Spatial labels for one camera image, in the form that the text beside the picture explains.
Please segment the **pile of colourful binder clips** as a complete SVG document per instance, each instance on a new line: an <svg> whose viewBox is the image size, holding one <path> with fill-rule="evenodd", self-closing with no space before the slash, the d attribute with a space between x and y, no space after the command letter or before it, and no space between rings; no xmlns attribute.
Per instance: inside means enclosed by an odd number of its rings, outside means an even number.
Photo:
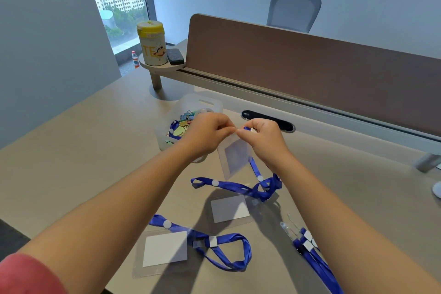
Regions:
<svg viewBox="0 0 441 294"><path fill-rule="evenodd" d="M174 120L170 124L164 142L166 144L174 144L176 141L179 141L188 130L190 124L195 118L195 115L195 111L188 110L187 112L181 114L178 119Z"/></svg>

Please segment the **gray divider base rail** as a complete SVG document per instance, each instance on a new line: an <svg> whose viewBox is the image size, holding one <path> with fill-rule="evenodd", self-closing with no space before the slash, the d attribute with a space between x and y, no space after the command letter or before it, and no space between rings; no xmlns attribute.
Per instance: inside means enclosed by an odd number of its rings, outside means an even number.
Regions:
<svg viewBox="0 0 441 294"><path fill-rule="evenodd" d="M441 155L441 139L427 138L394 125L355 116L255 85L254 76L267 79L273 63L262 48L205 49L197 68L183 68L164 78L182 81L229 96L224 103L236 110L250 109L285 121L298 132L413 165L427 153Z"/></svg>

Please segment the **red sleeve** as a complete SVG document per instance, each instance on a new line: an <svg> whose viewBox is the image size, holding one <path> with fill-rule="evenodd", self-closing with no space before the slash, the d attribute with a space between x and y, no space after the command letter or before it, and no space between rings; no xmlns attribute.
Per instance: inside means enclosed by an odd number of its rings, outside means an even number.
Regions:
<svg viewBox="0 0 441 294"><path fill-rule="evenodd" d="M0 262L0 294L68 294L59 278L37 259L13 253Z"/></svg>

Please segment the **clear badge holder with card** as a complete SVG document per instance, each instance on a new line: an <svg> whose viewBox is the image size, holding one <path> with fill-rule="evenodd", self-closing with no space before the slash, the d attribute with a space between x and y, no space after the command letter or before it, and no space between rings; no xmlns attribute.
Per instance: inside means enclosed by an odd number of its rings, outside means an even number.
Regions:
<svg viewBox="0 0 441 294"><path fill-rule="evenodd" d="M248 165L252 156L251 146L236 133L226 137L217 147L217 151L226 180Z"/></svg>
<svg viewBox="0 0 441 294"><path fill-rule="evenodd" d="M261 220L261 201L231 191L216 190L203 208L207 228L214 233Z"/></svg>
<svg viewBox="0 0 441 294"><path fill-rule="evenodd" d="M145 231L136 244L132 277L181 273L191 269L187 232L168 229Z"/></svg>

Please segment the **clear plastic container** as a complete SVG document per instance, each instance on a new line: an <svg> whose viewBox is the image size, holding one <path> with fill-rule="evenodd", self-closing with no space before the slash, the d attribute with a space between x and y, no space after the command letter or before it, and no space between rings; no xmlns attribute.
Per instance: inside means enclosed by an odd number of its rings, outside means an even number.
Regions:
<svg viewBox="0 0 441 294"><path fill-rule="evenodd" d="M188 110L195 111L195 117L199 113L223 113L223 103L206 96L188 94L174 104L171 110L163 117L157 118L155 133L161 153L158 153L155 157L151 158L149 161L150 166L161 170L165 169L167 166L172 167L171 162L176 161L175 168L182 170L191 162L201 163L207 158L208 155L200 157L195 161L190 161L184 156L183 152L177 148L176 144L178 141L174 144L166 144L164 142L170 124Z"/></svg>

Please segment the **person's left hand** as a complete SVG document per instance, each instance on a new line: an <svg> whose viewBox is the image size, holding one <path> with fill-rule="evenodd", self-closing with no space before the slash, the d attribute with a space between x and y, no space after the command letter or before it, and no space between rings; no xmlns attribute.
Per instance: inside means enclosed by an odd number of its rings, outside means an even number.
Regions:
<svg viewBox="0 0 441 294"><path fill-rule="evenodd" d="M236 126L223 113L199 113L176 146L187 159L195 161L217 149L222 142L217 141L217 130L221 128L236 128Z"/></svg>

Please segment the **yellow lidded cartoon canister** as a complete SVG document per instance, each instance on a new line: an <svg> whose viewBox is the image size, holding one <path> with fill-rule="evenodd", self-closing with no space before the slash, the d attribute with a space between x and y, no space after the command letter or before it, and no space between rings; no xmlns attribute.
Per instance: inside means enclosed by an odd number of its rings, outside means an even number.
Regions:
<svg viewBox="0 0 441 294"><path fill-rule="evenodd" d="M161 66L168 62L163 24L148 20L137 24L144 61L150 66Z"/></svg>

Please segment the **brown desk divider panel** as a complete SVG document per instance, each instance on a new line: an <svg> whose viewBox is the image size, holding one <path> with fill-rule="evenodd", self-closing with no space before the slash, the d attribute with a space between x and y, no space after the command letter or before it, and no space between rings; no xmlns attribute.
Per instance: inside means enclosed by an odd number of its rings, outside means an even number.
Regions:
<svg viewBox="0 0 441 294"><path fill-rule="evenodd" d="M194 14L186 67L441 137L441 59Z"/></svg>

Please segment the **person's left forearm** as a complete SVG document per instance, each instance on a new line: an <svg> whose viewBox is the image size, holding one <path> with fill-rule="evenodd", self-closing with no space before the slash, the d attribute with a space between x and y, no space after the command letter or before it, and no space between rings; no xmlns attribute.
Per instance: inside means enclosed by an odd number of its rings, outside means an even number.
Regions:
<svg viewBox="0 0 441 294"><path fill-rule="evenodd" d="M42 262L69 294L101 292L182 171L202 156L184 140L80 204L19 250Z"/></svg>

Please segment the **person's right forearm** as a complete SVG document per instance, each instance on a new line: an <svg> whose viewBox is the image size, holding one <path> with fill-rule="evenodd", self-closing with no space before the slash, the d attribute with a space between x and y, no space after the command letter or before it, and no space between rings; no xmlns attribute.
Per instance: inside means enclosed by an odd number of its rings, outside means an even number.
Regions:
<svg viewBox="0 0 441 294"><path fill-rule="evenodd" d="M441 284L294 156L262 157L289 191L345 294L441 294Z"/></svg>

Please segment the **person's right hand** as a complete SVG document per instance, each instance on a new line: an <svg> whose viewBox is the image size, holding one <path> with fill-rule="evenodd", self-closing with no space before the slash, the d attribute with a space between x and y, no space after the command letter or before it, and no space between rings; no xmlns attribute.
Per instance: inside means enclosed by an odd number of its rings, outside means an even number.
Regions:
<svg viewBox="0 0 441 294"><path fill-rule="evenodd" d="M273 121L252 119L236 131L256 132L255 146L252 149L273 173L278 174L293 159L278 125Z"/></svg>

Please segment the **gray divider support foot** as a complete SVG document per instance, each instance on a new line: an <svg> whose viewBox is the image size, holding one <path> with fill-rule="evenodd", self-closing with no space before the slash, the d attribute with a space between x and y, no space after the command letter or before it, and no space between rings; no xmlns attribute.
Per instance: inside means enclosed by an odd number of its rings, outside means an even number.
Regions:
<svg viewBox="0 0 441 294"><path fill-rule="evenodd" d="M441 170L441 155L427 153L419 160L417 160L414 165L419 172L428 173L429 171L438 168Z"/></svg>

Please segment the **gray mesh office chair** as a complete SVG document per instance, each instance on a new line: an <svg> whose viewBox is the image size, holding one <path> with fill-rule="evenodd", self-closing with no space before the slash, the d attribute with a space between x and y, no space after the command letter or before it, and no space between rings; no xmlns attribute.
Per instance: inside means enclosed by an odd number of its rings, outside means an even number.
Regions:
<svg viewBox="0 0 441 294"><path fill-rule="evenodd" d="M309 33L321 0L270 0L267 26Z"/></svg>

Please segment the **round beige side shelf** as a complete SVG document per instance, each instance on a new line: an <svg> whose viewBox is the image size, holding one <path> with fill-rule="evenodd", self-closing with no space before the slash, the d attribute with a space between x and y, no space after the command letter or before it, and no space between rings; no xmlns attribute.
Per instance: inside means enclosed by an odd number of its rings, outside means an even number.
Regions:
<svg viewBox="0 0 441 294"><path fill-rule="evenodd" d="M159 66L151 66L146 64L143 54L139 55L139 64L141 67L149 71L154 91L159 91L162 89L161 76L166 77L171 72L183 69L186 66L185 63L180 65L172 65L170 62Z"/></svg>

